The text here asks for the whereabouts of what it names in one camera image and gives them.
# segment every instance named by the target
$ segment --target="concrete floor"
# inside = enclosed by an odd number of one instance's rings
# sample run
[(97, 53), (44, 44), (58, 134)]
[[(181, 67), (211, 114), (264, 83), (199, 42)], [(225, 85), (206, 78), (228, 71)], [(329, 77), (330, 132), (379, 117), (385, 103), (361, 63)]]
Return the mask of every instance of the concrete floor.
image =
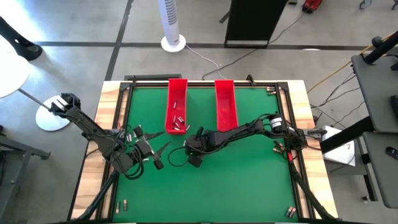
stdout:
[[(83, 110), (95, 115), (102, 83), (114, 47), (57, 46), (59, 42), (115, 43), (128, 0), (26, 0), (1, 1), (0, 15), (32, 41), (44, 42), (44, 53), (31, 61), (32, 73), (23, 89), (40, 100), (60, 92), (75, 93), (82, 101)], [(366, 10), (359, 10), (359, 0), (326, 0), (311, 15), (305, 15), (289, 29), (277, 45), (352, 45), (370, 44), (376, 35), (387, 35), (397, 30), (398, 11), (391, 11), (392, 0), (374, 1)], [(224, 41), (226, 23), (218, 20), (228, 11), (230, 0), (177, 0), (180, 32), (188, 43)], [(275, 29), (273, 38), (291, 24), (301, 13), (297, 6), (286, 6)], [(123, 42), (159, 43), (163, 36), (156, 0), (134, 0), (128, 18)], [(196, 49), (220, 66), (230, 63), (251, 49)], [(12, 51), (0, 38), (0, 52)], [(348, 50), (258, 50), (236, 65), (221, 71), (235, 80), (252, 74), (256, 79), (300, 79), (307, 88), (345, 64), (357, 51)], [(122, 47), (115, 54), (116, 64), (110, 71), (112, 80), (125, 75), (181, 73), (183, 77), (198, 80), (215, 67), (189, 50), (168, 54), (160, 48)], [(320, 104), (344, 78), (351, 73), (346, 68), (309, 95), (310, 102)], [(216, 74), (208, 79), (217, 78)], [(350, 81), (336, 94), (356, 88)], [(359, 91), (330, 102), (322, 110), (340, 119), (363, 98)], [(75, 190), (80, 165), (87, 142), (81, 131), (69, 125), (61, 131), (46, 133), (35, 123), (38, 106), (14, 93), (1, 99), (0, 124), (10, 138), (31, 146), (51, 151), (47, 161), (34, 158), (29, 164), (10, 221), (28, 220), (28, 223), (50, 223), (65, 220)], [(341, 123), (349, 126), (367, 115), (362, 105)], [(333, 124), (323, 115), (318, 125)], [(340, 218), (348, 221), (396, 223), (398, 211), (387, 209), (382, 202), (364, 204), (366, 195), (363, 179), (356, 176), (330, 176), (331, 187)]]

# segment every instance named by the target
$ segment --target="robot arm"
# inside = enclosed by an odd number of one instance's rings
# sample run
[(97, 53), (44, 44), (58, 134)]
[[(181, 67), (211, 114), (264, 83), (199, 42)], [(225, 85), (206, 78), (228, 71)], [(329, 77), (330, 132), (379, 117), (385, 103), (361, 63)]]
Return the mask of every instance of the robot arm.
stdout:
[[(270, 131), (264, 128), (264, 126), (268, 125), (263, 123), (265, 119), (269, 120), (269, 125), (271, 126)], [(265, 135), (271, 139), (284, 138), (285, 148), (288, 149), (288, 151), (286, 151), (286, 159), (289, 163), (293, 179), (299, 184), (301, 189), (304, 191), (304, 194), (307, 196), (309, 201), (311, 201), (311, 204), (323, 219), (336, 220), (317, 200), (294, 166), (294, 158), (290, 151), (300, 151), (307, 145), (304, 132), (301, 129), (292, 127), (290, 123), (286, 122), (285, 119), (282, 119), (279, 114), (263, 114), (258, 117), (258, 119), (255, 119), (248, 124), (244, 124), (225, 132), (207, 130), (204, 134), (202, 134), (202, 132), (203, 128), (201, 127), (196, 135), (192, 135), (185, 140), (184, 147), (185, 153), (188, 155), (188, 162), (195, 167), (200, 167), (205, 155), (218, 152), (229, 143), (242, 138), (255, 134)]]
[(80, 99), (73, 93), (62, 93), (61, 100), (52, 103), (51, 112), (70, 120), (83, 131), (82, 135), (85, 138), (97, 143), (98, 150), (117, 172), (124, 174), (129, 179), (134, 179), (127, 174), (127, 171), (136, 164), (141, 166), (142, 161), (148, 157), (153, 158), (157, 169), (163, 168), (160, 157), (169, 143), (155, 152), (148, 142), (163, 134), (163, 132), (147, 134), (143, 133), (140, 126), (135, 127), (133, 133), (137, 140), (132, 145), (133, 150), (126, 152), (127, 147), (124, 143), (124, 138), (127, 135), (126, 130), (104, 130), (82, 112), (80, 105)]
[[(268, 131), (264, 126), (270, 125)], [(188, 162), (195, 167), (200, 167), (203, 157), (220, 151), (229, 143), (246, 138), (255, 134), (265, 135), (271, 139), (285, 138), (289, 149), (301, 149), (307, 144), (304, 133), (301, 129), (294, 129), (288, 125), (279, 114), (263, 114), (250, 123), (244, 124), (229, 131), (209, 131), (203, 134), (201, 127), (196, 135), (191, 135), (185, 140), (185, 153), (188, 155)]]

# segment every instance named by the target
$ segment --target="tower fan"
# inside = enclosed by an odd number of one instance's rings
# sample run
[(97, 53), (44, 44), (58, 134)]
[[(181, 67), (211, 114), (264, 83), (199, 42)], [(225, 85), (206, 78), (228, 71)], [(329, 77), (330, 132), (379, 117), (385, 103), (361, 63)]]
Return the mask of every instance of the tower fan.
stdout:
[(159, 10), (165, 35), (160, 43), (162, 48), (167, 52), (181, 51), (187, 41), (178, 29), (175, 0), (159, 0)]

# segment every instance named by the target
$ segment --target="red tray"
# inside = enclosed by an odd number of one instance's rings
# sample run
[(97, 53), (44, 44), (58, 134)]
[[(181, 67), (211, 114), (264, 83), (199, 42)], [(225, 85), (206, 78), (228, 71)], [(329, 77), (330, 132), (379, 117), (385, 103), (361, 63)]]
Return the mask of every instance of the red tray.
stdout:
[[(185, 78), (171, 78), (169, 79), (169, 92), (167, 96), (167, 109), (165, 127), (167, 134), (185, 134), (187, 124), (187, 88), (188, 80)], [(180, 130), (175, 130), (177, 127), (175, 122), (180, 126)], [(177, 118), (181, 117), (184, 123), (181, 123)]]
[(216, 80), (217, 130), (229, 131), (238, 127), (234, 80)]

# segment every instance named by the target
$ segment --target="green mat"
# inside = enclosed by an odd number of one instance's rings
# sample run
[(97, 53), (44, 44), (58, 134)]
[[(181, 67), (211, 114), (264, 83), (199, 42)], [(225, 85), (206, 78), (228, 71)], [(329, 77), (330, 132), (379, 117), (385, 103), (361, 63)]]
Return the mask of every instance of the green mat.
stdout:
[[(263, 88), (236, 88), (235, 95), (239, 125), (278, 111), (276, 96), (267, 96)], [(146, 133), (164, 130), (166, 102), (166, 88), (136, 88), (128, 124), (140, 124)], [(297, 221), (296, 215), (285, 217), (288, 207), (295, 207), (287, 162), (272, 151), (274, 143), (265, 136), (232, 142), (205, 156), (200, 168), (190, 164), (172, 167), (167, 162), (169, 152), (181, 147), (200, 126), (216, 129), (214, 88), (188, 89), (187, 124), (191, 128), (184, 136), (163, 134), (150, 141), (155, 150), (172, 142), (162, 155), (162, 170), (150, 161), (138, 180), (120, 175), (116, 201), (121, 202), (121, 211), (114, 213), (114, 222)], [(171, 156), (175, 164), (186, 159), (183, 150)]]

